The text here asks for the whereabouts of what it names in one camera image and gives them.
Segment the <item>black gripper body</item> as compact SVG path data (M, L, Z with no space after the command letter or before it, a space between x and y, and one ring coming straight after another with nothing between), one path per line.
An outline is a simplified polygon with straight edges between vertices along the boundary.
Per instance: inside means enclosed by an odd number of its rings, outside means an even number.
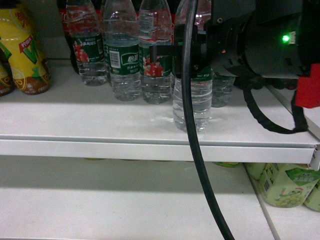
M231 18L222 24L207 21L203 33L194 26L191 38L191 75L206 67L220 76L246 77L245 27L248 15Z

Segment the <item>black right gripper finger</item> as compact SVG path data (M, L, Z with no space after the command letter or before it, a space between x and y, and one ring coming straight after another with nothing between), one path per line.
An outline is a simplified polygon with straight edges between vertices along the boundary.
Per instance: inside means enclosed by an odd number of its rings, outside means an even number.
M174 27L174 48L176 56L174 57L174 75L176 77L182 76L182 50L184 41L185 24L175 24Z

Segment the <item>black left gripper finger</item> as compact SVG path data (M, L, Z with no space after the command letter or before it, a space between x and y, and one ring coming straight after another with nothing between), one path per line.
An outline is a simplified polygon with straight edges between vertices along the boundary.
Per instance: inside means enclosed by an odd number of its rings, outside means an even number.
M152 45L149 47L149 58L151 63L155 63L158 57L175 57L177 51L174 45Z

